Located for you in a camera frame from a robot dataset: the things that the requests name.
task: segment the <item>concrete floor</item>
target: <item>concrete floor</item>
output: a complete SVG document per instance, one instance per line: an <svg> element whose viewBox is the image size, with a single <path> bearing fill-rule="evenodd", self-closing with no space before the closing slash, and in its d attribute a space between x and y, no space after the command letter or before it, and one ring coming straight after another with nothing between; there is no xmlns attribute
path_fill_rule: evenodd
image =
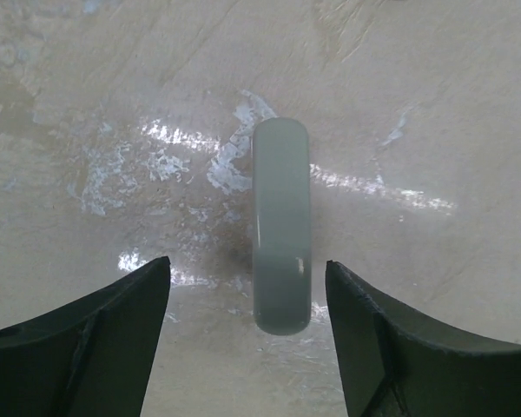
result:
<svg viewBox="0 0 521 417"><path fill-rule="evenodd" d="M254 125L311 134L313 322L254 326ZM345 416L324 262L521 343L521 0L0 0L0 328L168 254L142 415Z"/></svg>

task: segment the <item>rounded end of gray object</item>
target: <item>rounded end of gray object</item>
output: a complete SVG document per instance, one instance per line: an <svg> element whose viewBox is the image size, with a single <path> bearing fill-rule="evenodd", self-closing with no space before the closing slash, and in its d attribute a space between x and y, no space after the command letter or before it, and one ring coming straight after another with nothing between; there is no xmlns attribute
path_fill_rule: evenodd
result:
<svg viewBox="0 0 521 417"><path fill-rule="evenodd" d="M260 123L253 136L254 318L260 329L298 333L311 318L309 142L293 119Z"/></svg>

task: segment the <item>gray capsule-shaped object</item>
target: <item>gray capsule-shaped object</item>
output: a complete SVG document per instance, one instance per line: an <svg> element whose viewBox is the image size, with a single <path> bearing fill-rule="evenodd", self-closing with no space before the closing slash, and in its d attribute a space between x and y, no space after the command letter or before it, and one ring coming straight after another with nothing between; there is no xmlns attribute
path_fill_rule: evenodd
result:
<svg viewBox="0 0 521 417"><path fill-rule="evenodd" d="M309 138L288 118L253 135L254 319L270 334L295 334L311 319Z"/></svg>

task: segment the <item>stained floor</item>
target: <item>stained floor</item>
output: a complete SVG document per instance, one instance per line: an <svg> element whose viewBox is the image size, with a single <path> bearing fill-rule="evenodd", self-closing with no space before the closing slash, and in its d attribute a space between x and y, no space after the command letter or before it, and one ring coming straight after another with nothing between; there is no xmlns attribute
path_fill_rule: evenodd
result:
<svg viewBox="0 0 521 417"><path fill-rule="evenodd" d="M254 125L311 135L313 322L251 316ZM0 328L169 255L142 415L346 416L345 263L521 343L521 0L0 0Z"/></svg>

